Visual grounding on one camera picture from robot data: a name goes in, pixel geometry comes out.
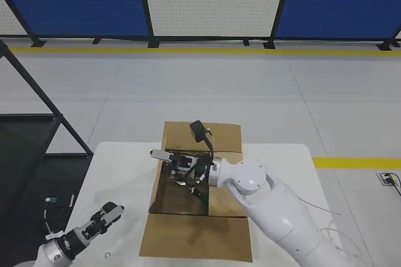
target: robotic arm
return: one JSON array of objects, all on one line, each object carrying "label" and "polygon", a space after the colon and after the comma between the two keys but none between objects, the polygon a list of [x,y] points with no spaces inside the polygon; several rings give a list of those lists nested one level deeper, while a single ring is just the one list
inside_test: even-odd
[{"label": "robotic arm", "polygon": [[108,202],[99,212],[95,213],[90,221],[82,227],[76,227],[67,234],[54,238],[39,247],[35,262],[22,262],[15,267],[68,267],[72,265],[76,256],[85,250],[90,242],[117,222],[125,208]]},{"label": "robotic arm", "polygon": [[[206,137],[207,133],[212,135],[211,131],[205,129],[200,121],[192,123],[190,128],[196,142],[205,141],[213,155],[213,148]],[[230,164],[226,159],[213,157],[210,162],[203,164],[203,170],[196,174],[188,173],[187,168],[191,166],[190,169],[198,169],[193,164],[199,165],[200,159],[188,157],[192,164],[182,166],[184,164],[180,164],[172,153],[152,150],[150,155],[174,166],[173,172],[184,178],[183,182],[176,182],[186,182],[185,186],[192,193],[196,184],[205,177],[208,178],[209,186],[228,188],[266,237],[288,252],[301,267],[351,266],[334,244],[317,229],[307,208],[291,188],[278,177],[269,175],[266,166],[260,162],[243,160],[237,164]],[[246,196],[255,194],[263,186],[270,188],[269,194],[262,200],[249,203]]]}]

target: blue panel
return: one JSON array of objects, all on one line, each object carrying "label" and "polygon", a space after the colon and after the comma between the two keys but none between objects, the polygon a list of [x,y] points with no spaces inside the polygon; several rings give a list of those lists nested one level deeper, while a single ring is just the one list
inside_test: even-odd
[{"label": "blue panel", "polygon": [[277,37],[389,38],[401,0],[286,0]]},{"label": "blue panel", "polygon": [[148,35],[142,0],[13,0],[36,35]]}]

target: box flap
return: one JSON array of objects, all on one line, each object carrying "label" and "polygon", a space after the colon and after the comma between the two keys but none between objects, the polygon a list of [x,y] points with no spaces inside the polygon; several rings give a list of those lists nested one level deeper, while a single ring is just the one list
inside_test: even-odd
[{"label": "box flap", "polygon": [[248,220],[149,214],[140,256],[252,262]]},{"label": "box flap", "polygon": [[[208,147],[204,142],[195,142],[189,124],[190,122],[185,121],[165,122],[164,136],[166,135],[166,149],[208,151]],[[211,129],[214,135],[215,152],[242,153],[240,125],[210,122],[203,122],[203,125]]]}]

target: white cable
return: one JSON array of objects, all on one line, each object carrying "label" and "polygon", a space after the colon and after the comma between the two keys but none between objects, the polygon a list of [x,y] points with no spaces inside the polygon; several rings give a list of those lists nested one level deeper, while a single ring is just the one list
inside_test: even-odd
[{"label": "white cable", "polygon": [[327,235],[328,238],[331,242],[334,243],[334,246],[336,247],[337,250],[340,250],[341,252],[343,252],[344,254],[347,254],[346,252],[344,252],[343,248],[340,248],[339,246],[336,245],[336,242],[333,240],[333,238],[330,236],[329,231],[334,231],[337,232],[339,234],[341,234],[342,236],[346,237],[358,250],[358,252],[360,252],[359,254],[348,254],[349,256],[352,256],[354,258],[356,258],[357,260],[359,260],[360,262],[362,262],[365,266],[370,267],[368,264],[366,264],[366,262],[364,262],[364,260],[362,260],[361,256],[362,256],[362,251],[360,250],[360,248],[355,244],[355,242],[349,238],[349,236],[347,236],[346,234],[344,234],[342,231],[339,231],[337,229],[334,228],[330,228],[331,224],[333,223],[333,220],[331,220],[328,224],[328,227],[326,228],[322,228],[320,230],[320,232],[322,232],[323,230],[327,230]]},{"label": "white cable", "polygon": [[308,205],[310,205],[310,206],[312,206],[312,207],[318,208],[318,209],[320,209],[320,210],[323,210],[324,212],[329,212],[329,213],[335,214],[335,215],[341,215],[341,213],[331,212],[331,211],[329,211],[329,210],[326,210],[325,208],[321,208],[321,207],[318,207],[318,206],[316,206],[316,205],[313,205],[312,203],[307,202],[306,200],[304,200],[303,198],[300,198],[299,196],[297,196],[297,197],[299,198],[299,200],[305,202],[306,204],[308,204]]},{"label": "white cable", "polygon": [[43,211],[43,219],[45,219],[45,225],[46,225],[47,231],[49,232],[49,234],[52,234],[51,228],[49,227],[49,224],[47,223],[46,210],[47,210],[47,208],[45,208],[45,210]]}]

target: floor outlet box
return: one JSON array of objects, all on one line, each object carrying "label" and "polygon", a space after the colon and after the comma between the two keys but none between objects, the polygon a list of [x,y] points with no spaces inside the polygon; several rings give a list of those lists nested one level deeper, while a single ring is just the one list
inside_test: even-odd
[{"label": "floor outlet box", "polygon": [[377,174],[377,177],[380,180],[380,183],[383,186],[392,186],[391,183],[388,183],[386,181],[386,178],[388,178],[388,177],[391,177],[395,181],[395,186],[398,186],[398,180],[396,179],[394,174],[391,174],[390,172],[383,172],[383,171],[377,171],[376,174]]}]

